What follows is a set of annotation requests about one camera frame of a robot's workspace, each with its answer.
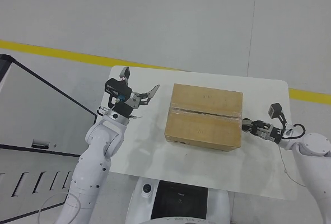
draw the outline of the brown cardboard box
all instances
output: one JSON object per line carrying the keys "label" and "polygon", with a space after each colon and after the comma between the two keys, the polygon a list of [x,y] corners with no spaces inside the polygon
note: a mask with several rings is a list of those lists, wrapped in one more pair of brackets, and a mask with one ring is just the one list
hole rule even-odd
{"label": "brown cardboard box", "polygon": [[241,146],[243,93],[174,84],[165,128],[170,142],[231,151]]}

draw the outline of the gray floor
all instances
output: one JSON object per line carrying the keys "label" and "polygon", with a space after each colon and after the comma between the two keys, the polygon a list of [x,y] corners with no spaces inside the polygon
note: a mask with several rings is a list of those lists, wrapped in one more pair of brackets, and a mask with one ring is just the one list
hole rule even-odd
{"label": "gray floor", "polygon": [[[187,71],[285,80],[290,88],[331,94],[331,0],[0,1],[0,39]],[[110,68],[0,53],[13,55],[92,111],[100,105]],[[290,104],[293,122],[331,141],[331,106]],[[91,223],[124,223],[136,179],[111,174]],[[322,223],[315,201],[300,186],[295,201],[230,196],[237,223]],[[42,223],[53,223],[57,212],[44,212]],[[35,217],[14,223],[35,223]]]}

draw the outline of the wire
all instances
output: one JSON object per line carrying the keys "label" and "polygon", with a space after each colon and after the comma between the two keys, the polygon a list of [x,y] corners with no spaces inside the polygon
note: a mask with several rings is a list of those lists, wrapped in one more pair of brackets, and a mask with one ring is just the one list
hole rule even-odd
{"label": "wire", "polygon": [[[78,211],[76,212],[75,216],[67,223],[67,224],[71,224],[71,222],[73,222],[73,220],[78,216],[78,213],[80,212],[81,210],[81,202],[80,200],[72,193],[70,192],[58,192],[57,194],[69,194],[71,195],[72,197],[74,197],[77,202],[80,204],[80,206],[78,207]],[[45,202],[42,204],[41,208],[38,210],[38,214],[37,214],[37,224],[40,224],[40,215],[41,215],[41,211],[43,209],[43,206],[45,205],[45,203],[50,200],[51,198],[53,198],[54,196],[56,196],[57,194],[54,194],[52,195],[51,197],[47,198],[47,200],[45,200]]]}
{"label": "wire", "polygon": [[280,147],[278,148],[278,150],[279,150],[279,154],[281,155],[281,160],[282,160],[282,163],[283,163],[283,168],[284,168],[284,171],[283,171],[283,172],[285,172],[285,174],[288,176],[288,178],[290,178],[293,182],[295,182],[295,183],[298,184],[299,186],[304,186],[304,187],[306,187],[305,185],[300,184],[299,182],[297,182],[296,180],[294,180],[292,177],[290,177],[290,175],[288,174],[288,171],[287,171],[287,169],[286,169],[285,162],[283,162],[282,152],[281,152]]}
{"label": "wire", "polygon": [[282,139],[298,139],[298,138],[301,138],[302,136],[305,135],[305,133],[306,133],[306,128],[305,128],[305,126],[303,126],[302,124],[294,124],[293,126],[294,126],[294,127],[296,127],[296,126],[300,126],[300,127],[302,128],[302,134],[300,134],[299,136],[295,136],[295,137],[288,137],[288,138],[284,138],[284,137],[282,137]]}

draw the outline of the yellow floor line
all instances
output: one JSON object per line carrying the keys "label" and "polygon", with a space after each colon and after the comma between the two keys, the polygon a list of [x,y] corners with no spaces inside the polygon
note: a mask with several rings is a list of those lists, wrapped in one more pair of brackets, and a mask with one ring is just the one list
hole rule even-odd
{"label": "yellow floor line", "polygon": [[126,60],[118,60],[114,58],[106,58],[91,54],[83,54],[76,52],[69,52],[67,50],[58,50],[53,48],[46,48],[43,46],[34,46],[29,44],[20,44],[16,42],[0,40],[0,48],[7,50],[15,50],[18,52],[26,52],[31,54],[38,54],[43,56],[49,56],[53,58],[62,58],[66,60],[75,60],[76,62],[84,62],[90,64],[97,64],[99,66],[131,66],[131,67],[142,67],[142,68],[156,68],[156,69],[168,69],[176,70],[172,68],[151,66],[149,64],[142,64],[136,62],[129,62]]}
{"label": "yellow floor line", "polygon": [[329,94],[321,94],[318,92],[310,92],[305,90],[295,90],[294,88],[289,88],[288,92],[291,99],[331,105],[331,95]]}
{"label": "yellow floor line", "polygon": [[[106,57],[101,57],[101,56],[96,56],[96,55],[91,55],[91,54],[83,54],[83,53],[77,53],[77,52],[69,52],[66,50],[46,48],[43,46],[20,44],[20,43],[4,41],[4,40],[0,40],[0,48],[7,49],[7,50],[15,50],[18,52],[25,52],[25,53],[49,56],[49,57],[53,57],[53,58],[74,60],[77,62],[97,64],[100,66],[108,66],[108,67],[132,66],[132,67],[142,67],[142,68],[177,70],[177,69],[160,67],[160,66],[152,66],[149,64],[129,62],[126,60],[106,58]],[[328,95],[328,94],[321,94],[318,92],[311,92],[311,91],[305,91],[305,90],[295,90],[293,88],[289,89],[289,93],[290,93],[291,99],[331,105],[331,95]]]}

